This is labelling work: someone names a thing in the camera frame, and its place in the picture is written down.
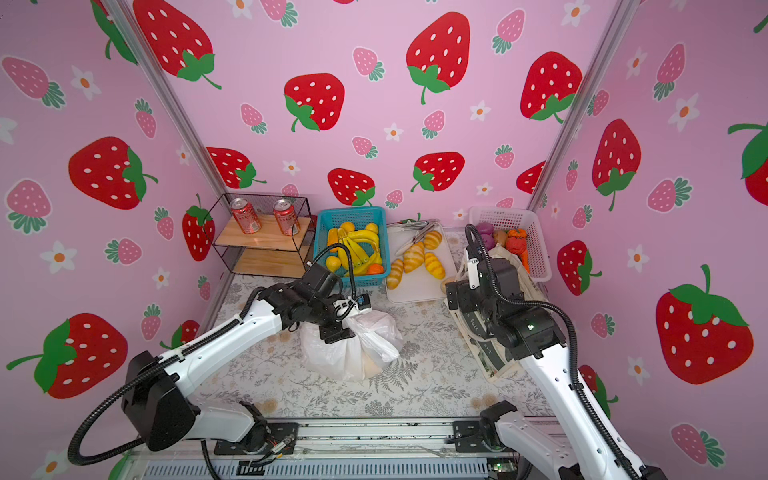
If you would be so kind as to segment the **white plastic bag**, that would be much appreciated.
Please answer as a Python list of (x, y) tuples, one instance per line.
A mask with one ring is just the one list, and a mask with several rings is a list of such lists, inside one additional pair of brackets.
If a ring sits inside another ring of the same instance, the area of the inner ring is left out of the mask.
[(316, 325), (304, 324), (299, 329), (304, 367), (333, 380), (362, 382), (400, 358), (404, 339), (390, 314), (368, 310), (347, 317), (343, 325), (354, 336), (332, 344), (320, 338)]

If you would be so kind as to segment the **beige canvas tote bag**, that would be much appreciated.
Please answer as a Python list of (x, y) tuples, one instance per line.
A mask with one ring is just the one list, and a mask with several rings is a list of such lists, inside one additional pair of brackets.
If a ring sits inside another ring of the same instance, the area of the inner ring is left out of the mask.
[[(489, 257), (501, 292), (500, 295), (495, 293), (498, 298), (498, 322), (490, 327), (467, 327), (458, 319), (456, 312), (448, 310), (483, 376), (487, 381), (494, 383), (519, 371), (519, 360), (529, 354), (522, 340), (523, 322), (531, 320), (534, 326), (538, 326), (548, 312), (531, 306), (507, 303), (506, 299), (544, 301), (546, 297), (517, 256), (501, 247), (495, 247), (489, 251)], [(491, 285), (488, 266), (471, 247), (464, 250), (458, 274), (452, 282), (468, 281), (466, 261), (470, 258), (479, 260), (480, 284)]]

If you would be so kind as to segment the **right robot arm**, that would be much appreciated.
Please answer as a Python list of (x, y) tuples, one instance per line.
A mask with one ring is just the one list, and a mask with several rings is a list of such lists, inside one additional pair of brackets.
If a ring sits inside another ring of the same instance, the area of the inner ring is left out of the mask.
[(481, 431), (492, 449), (509, 448), (549, 479), (662, 479), (622, 439), (578, 370), (578, 341), (559, 307), (527, 300), (523, 269), (490, 256), (477, 228), (465, 228), (466, 278), (447, 285), (447, 306), (458, 317), (485, 320), (493, 339), (544, 394), (560, 439), (531, 424), (509, 402), (481, 414)]

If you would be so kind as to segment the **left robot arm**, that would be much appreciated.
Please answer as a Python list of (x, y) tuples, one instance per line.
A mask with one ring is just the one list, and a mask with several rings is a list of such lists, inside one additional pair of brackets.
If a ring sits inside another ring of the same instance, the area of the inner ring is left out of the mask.
[[(351, 317), (371, 307), (357, 289), (344, 294), (343, 281), (319, 261), (303, 277), (289, 283), (257, 287), (240, 313), (200, 337), (160, 356), (143, 352), (129, 365), (126, 383), (105, 399), (79, 426), (70, 441), (71, 464), (105, 461), (135, 447), (167, 449), (182, 440), (227, 442), (246, 452), (266, 453), (268, 423), (251, 403), (237, 409), (193, 404), (198, 387), (234, 358), (257, 343), (302, 323), (318, 327), (327, 344), (353, 337)], [(95, 422), (115, 403), (138, 432), (137, 439), (95, 455), (80, 448)]]

